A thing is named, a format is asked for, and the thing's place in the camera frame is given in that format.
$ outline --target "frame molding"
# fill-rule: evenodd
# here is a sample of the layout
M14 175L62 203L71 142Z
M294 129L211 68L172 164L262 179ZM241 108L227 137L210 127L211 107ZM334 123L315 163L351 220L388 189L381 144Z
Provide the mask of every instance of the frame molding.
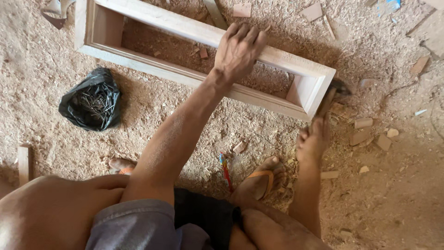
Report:
M140 0L77 0L75 49L167 80L200 85L207 76L204 73L122 48L124 16L213 47L219 45L225 32ZM303 121L312 120L336 70L270 46L258 61L300 76L291 87L297 104L239 84L234 84L226 97Z

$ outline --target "foot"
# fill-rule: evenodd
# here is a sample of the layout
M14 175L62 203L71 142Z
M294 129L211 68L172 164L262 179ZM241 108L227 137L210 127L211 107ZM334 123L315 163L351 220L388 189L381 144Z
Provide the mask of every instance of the foot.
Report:
M128 160L124 160L124 159L111 159L108 162L109 166L110 166L110 173L111 174L118 174L121 170L123 169L134 169L136 167L136 165L132 164L130 161ZM123 174L127 174L130 175L131 171L126 171L126 173Z
M271 170L273 172L273 187L271 188L271 191L282 187L282 184L285 181L285 167L282 163L280 163L278 157L269 157L261 165L259 165L254 172L264 170ZM268 175L245 179L231 195L230 201L232 201L234 204L238 203L236 201L241 201L247 197L251 197L255 200L261 199L264 197L267 190L268 180Z

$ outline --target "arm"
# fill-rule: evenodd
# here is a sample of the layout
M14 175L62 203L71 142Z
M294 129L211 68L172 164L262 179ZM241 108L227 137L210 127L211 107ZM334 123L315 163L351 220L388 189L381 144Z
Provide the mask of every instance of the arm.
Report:
M265 32L232 24L221 39L214 68L159 127L145 147L120 202L145 198L174 204L174 181L193 153L210 115L233 83L253 70Z

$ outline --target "forearm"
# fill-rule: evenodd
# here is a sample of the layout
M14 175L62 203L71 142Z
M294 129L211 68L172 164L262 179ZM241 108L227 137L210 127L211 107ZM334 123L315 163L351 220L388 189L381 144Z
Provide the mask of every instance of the forearm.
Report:
M212 70L193 94L164 121L142 152L131 175L128 192L123 194L123 201L165 195L169 197L169 203L174 201L174 181L193 153L210 115L230 86L218 71ZM143 194L129 190L140 185L154 192Z

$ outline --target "black plastic bag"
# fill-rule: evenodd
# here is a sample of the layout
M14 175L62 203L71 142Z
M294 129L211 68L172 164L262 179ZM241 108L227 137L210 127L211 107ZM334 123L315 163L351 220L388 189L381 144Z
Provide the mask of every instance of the black plastic bag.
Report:
M59 113L80 128L104 131L120 122L120 95L111 71L97 67L62 97Z

